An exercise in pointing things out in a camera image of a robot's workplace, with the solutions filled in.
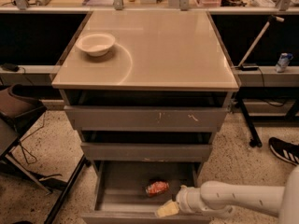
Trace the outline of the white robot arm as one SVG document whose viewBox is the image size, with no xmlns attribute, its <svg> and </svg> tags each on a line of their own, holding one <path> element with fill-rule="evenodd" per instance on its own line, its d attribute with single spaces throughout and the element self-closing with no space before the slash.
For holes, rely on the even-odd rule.
<svg viewBox="0 0 299 224">
<path fill-rule="evenodd" d="M 278 217 L 279 224 L 299 222 L 299 167 L 290 173 L 286 185 L 243 186 L 207 181 L 200 188 L 182 186 L 174 201 L 160 206 L 155 215 L 169 217 L 179 213 L 225 218 L 241 206 Z"/>
</svg>

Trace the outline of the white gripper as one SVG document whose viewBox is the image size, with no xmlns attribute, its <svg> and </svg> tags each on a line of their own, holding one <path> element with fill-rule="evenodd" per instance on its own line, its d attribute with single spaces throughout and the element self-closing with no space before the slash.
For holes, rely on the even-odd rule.
<svg viewBox="0 0 299 224">
<path fill-rule="evenodd" d="M 177 215 L 179 210 L 182 213 L 195 214 L 202 211 L 202 206 L 199 188 L 181 186 L 176 201 L 167 201 L 156 210 L 155 215 L 156 217 L 170 217 Z"/>
</svg>

